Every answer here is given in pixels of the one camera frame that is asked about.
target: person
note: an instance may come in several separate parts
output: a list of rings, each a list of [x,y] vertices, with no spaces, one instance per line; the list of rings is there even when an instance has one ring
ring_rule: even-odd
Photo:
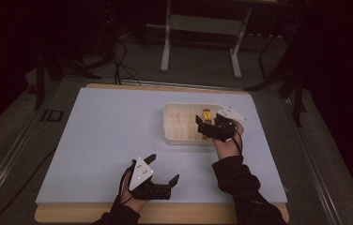
[[[217,150],[218,161],[212,164],[212,168],[218,180],[221,191],[233,197],[236,215],[239,225],[252,224],[286,224],[279,209],[270,204],[259,192],[260,182],[252,175],[248,166],[244,165],[244,157],[241,154],[244,131],[241,123],[235,121],[237,133],[232,142],[212,140]],[[129,174],[124,179],[124,187],[127,186]],[[95,221],[93,225],[137,224],[140,213],[148,201],[136,200],[123,188],[121,196],[115,198],[115,203],[109,213]]]

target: translucent container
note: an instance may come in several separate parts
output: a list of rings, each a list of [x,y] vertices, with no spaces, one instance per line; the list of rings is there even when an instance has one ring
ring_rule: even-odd
[[[168,144],[212,145],[211,139],[203,140],[197,132],[196,115],[203,119],[203,110],[211,111],[212,123],[221,105],[168,103],[164,106],[163,127],[165,142]]]

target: wooden table edge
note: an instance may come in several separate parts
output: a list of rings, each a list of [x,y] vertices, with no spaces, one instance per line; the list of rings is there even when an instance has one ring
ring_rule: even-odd
[[[284,221],[290,217],[285,203],[274,203]],[[92,223],[112,208],[111,203],[39,204],[37,222]],[[141,212],[142,224],[237,224],[232,203],[149,203]]]

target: dark background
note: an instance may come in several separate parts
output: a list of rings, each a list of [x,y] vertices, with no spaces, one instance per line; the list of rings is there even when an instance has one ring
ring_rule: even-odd
[[[145,38],[146,23],[164,24],[164,2],[113,1],[117,19],[141,38]],[[0,2],[0,114],[28,88],[24,74],[36,67],[40,38],[50,40],[59,51],[77,60],[82,60],[83,53],[101,53],[98,36],[108,17],[100,3]],[[201,4],[176,5],[175,9],[212,17],[242,16],[233,4]],[[294,55],[293,67],[305,72],[305,87],[311,91],[353,177],[353,1],[314,2],[314,6],[326,7],[308,14],[289,52]],[[287,14],[290,7],[254,5],[254,9],[248,32],[265,37],[278,34],[279,21],[291,15]]]

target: table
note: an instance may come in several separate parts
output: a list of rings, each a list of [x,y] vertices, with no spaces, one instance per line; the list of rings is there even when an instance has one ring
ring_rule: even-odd
[[[196,90],[168,87],[117,86],[106,84],[89,84],[90,88],[113,88],[124,90],[157,90],[172,92],[230,93],[241,92]],[[275,203],[281,210],[284,220],[289,220],[285,203]],[[109,203],[60,203],[40,204],[35,214],[38,222],[92,222],[102,213],[109,211]],[[190,223],[190,224],[233,224],[236,223],[232,203],[163,203],[151,202],[141,214],[140,223]]]
[[[278,3],[277,0],[257,0],[257,1],[241,1],[249,3]],[[171,0],[167,0],[166,20],[165,20],[165,44],[162,52],[161,71],[168,71],[168,63],[170,58],[170,31],[185,30],[222,35],[236,36],[236,42],[230,49],[230,58],[232,68],[236,78],[241,78],[240,66],[238,64],[238,49],[243,39],[248,21],[253,8],[248,7],[245,11],[243,21],[212,19],[204,17],[184,16],[171,13]]]

